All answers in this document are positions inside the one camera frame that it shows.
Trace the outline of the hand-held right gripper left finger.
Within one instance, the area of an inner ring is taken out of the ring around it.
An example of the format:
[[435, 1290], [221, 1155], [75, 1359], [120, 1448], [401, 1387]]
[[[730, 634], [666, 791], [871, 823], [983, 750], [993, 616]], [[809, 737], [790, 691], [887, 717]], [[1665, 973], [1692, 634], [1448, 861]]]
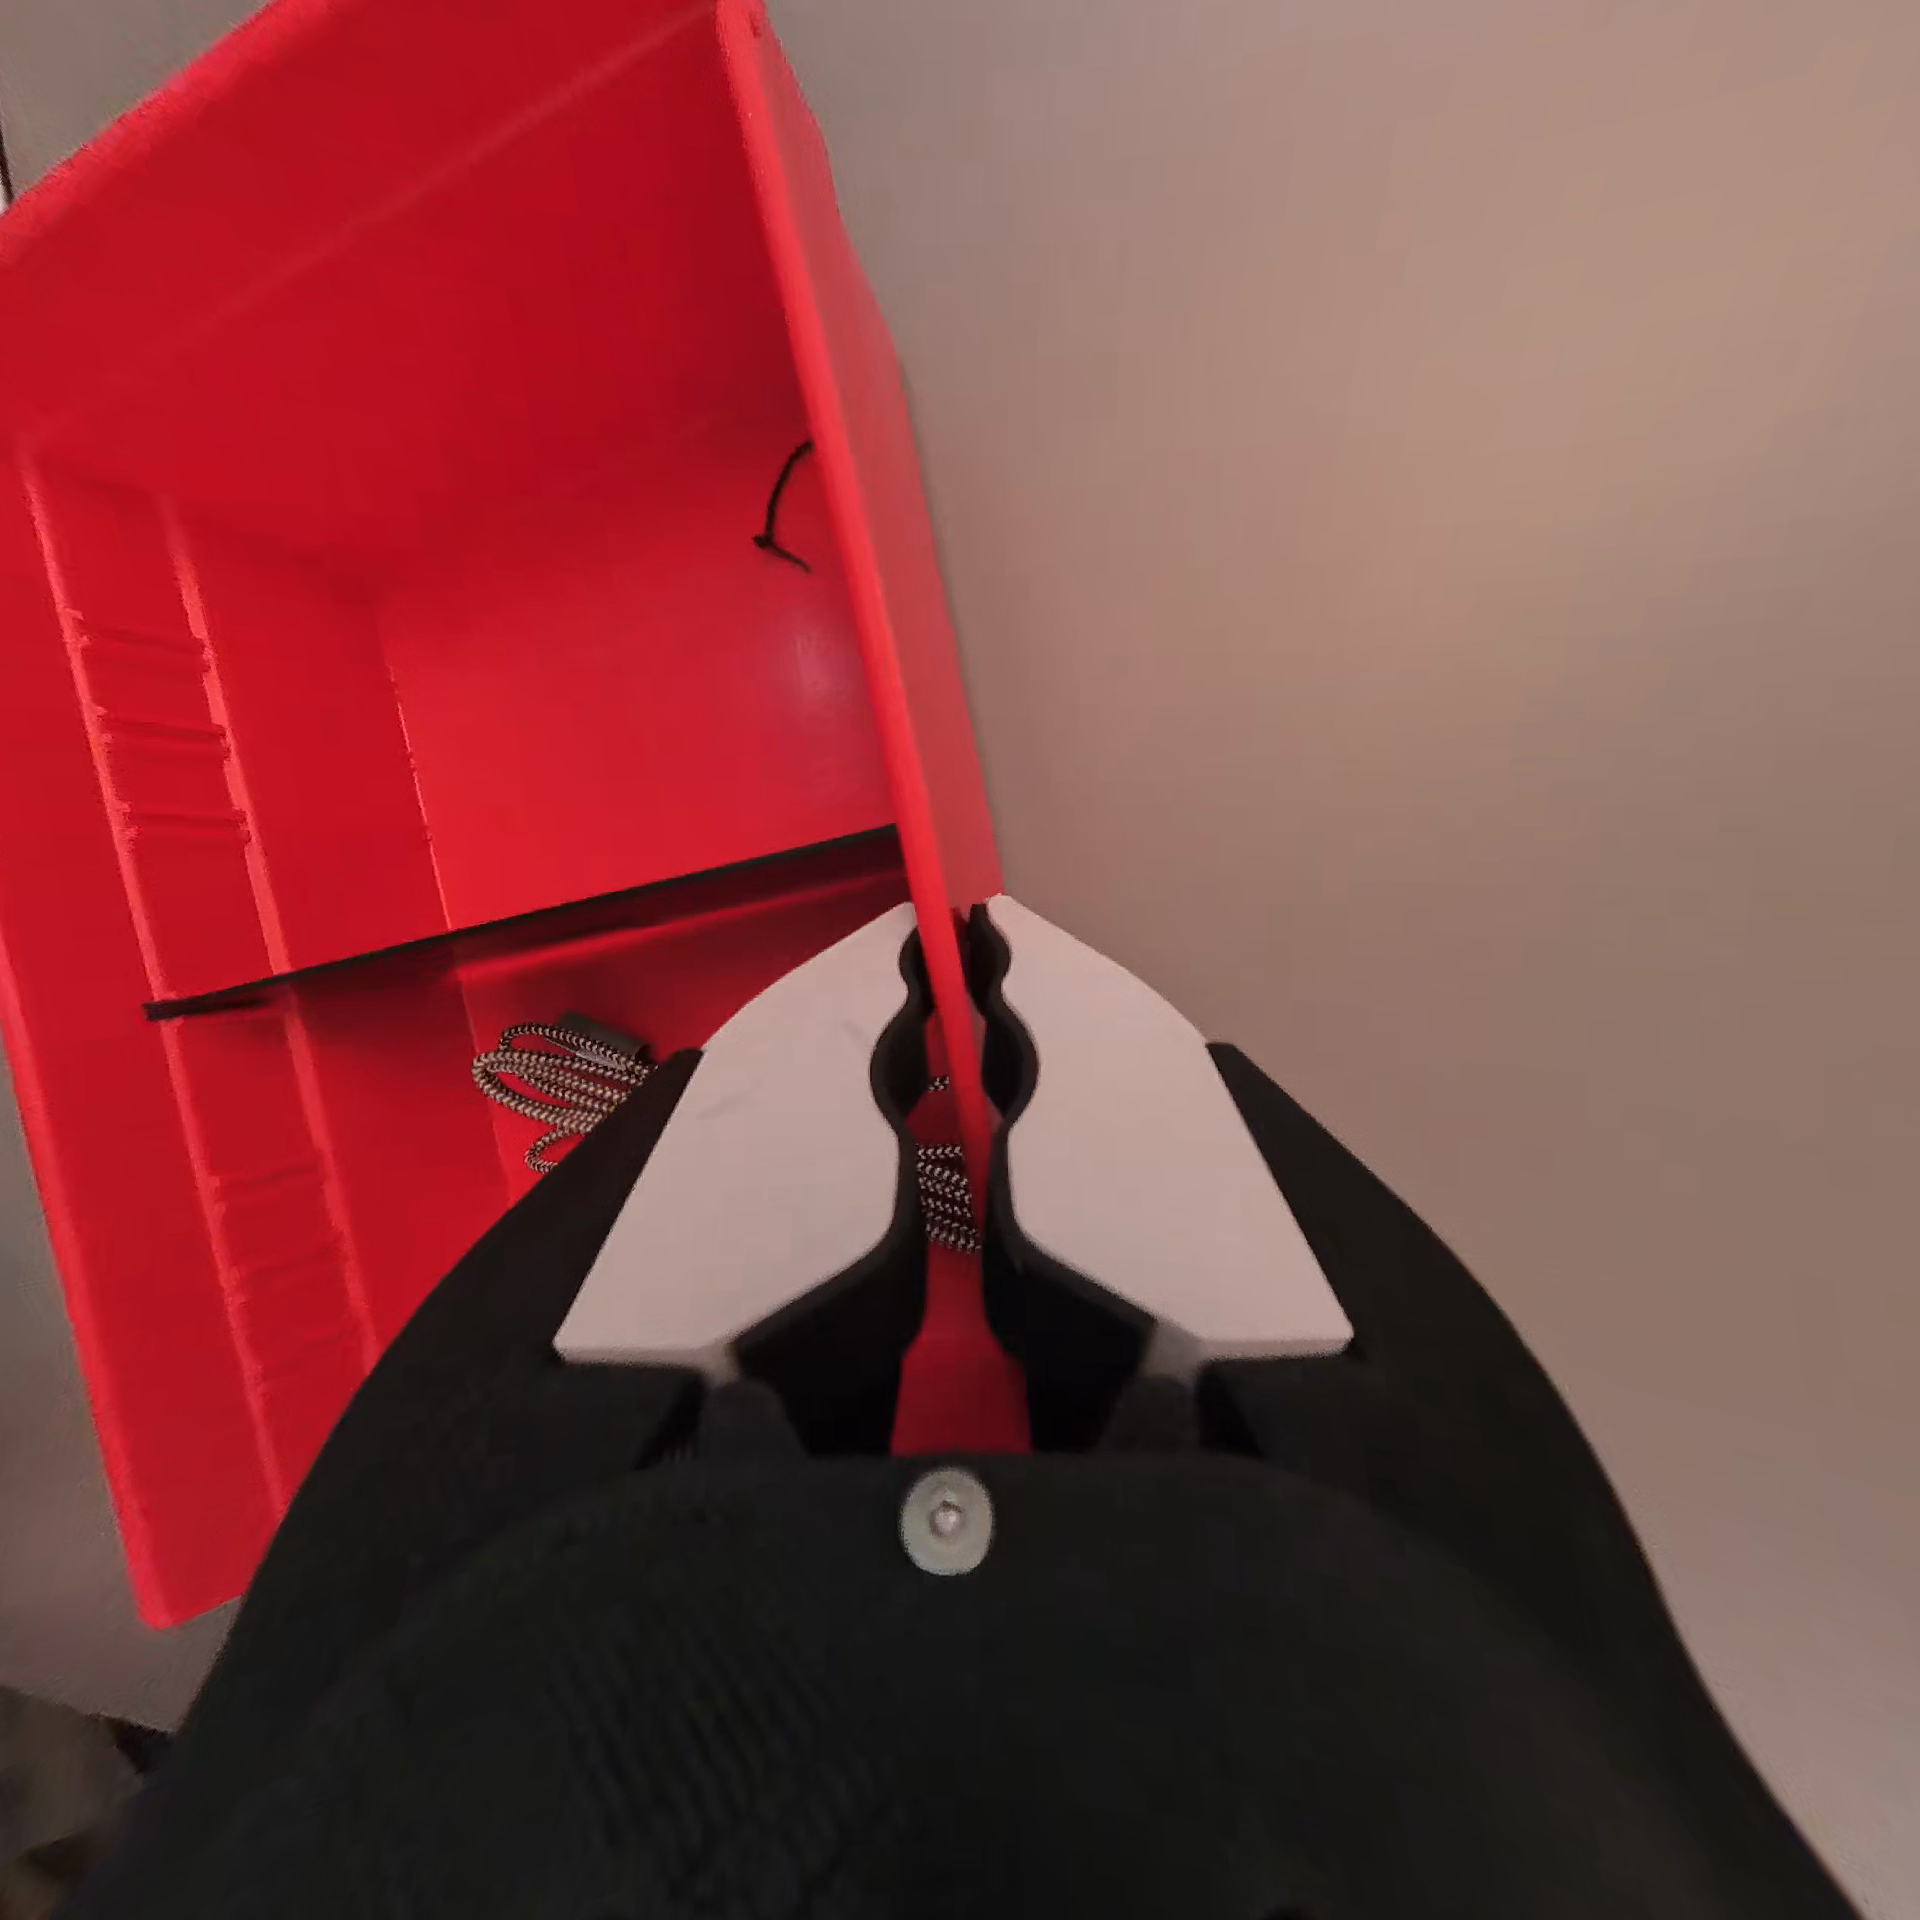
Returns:
[[555, 1333], [566, 1362], [739, 1373], [746, 1338], [879, 1253], [913, 1149], [874, 1088], [913, 1009], [913, 906], [746, 997], [702, 1046]]

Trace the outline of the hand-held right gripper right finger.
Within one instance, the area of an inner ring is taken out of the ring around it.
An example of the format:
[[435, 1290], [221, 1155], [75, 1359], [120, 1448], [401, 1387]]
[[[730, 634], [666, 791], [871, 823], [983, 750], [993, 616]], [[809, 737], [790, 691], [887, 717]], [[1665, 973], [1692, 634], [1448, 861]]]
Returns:
[[1001, 1110], [1011, 1244], [1144, 1321], [1144, 1367], [1335, 1359], [1356, 1341], [1206, 1034], [1009, 895], [983, 995], [1035, 1053]]

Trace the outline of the red plastic bin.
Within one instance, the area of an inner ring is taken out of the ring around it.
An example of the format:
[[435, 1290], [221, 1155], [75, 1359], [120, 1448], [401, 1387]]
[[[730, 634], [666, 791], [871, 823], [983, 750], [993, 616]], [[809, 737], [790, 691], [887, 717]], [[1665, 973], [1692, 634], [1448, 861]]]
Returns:
[[531, 1187], [483, 1043], [899, 900], [956, 995], [999, 889], [764, 5], [274, 5], [3, 212], [3, 1046], [139, 1623]]

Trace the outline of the black twist tie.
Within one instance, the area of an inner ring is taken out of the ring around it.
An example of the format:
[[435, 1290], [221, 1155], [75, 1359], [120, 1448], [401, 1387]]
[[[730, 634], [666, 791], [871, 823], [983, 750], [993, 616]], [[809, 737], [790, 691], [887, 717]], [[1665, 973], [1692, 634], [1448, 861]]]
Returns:
[[776, 483], [772, 483], [772, 494], [764, 499], [764, 518], [761, 518], [761, 526], [754, 531], [754, 547], [764, 555], [764, 558], [776, 558], [776, 562], [787, 562], [800, 573], [812, 573], [809, 558], [804, 558], [800, 553], [791, 553], [787, 541], [781, 541], [781, 503], [787, 503], [787, 494], [791, 484], [791, 477], [800, 476], [800, 467], [812, 459], [812, 441], [807, 435], [804, 444], [795, 444], [790, 449], [790, 459], [781, 462]]

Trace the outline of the person's olive green shirt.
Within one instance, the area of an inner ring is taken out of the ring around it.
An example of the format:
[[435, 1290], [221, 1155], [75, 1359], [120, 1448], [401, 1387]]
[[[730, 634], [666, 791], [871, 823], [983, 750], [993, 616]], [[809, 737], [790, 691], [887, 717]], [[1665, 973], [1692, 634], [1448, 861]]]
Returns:
[[55, 1916], [174, 1735], [3, 1690], [3, 1916]]

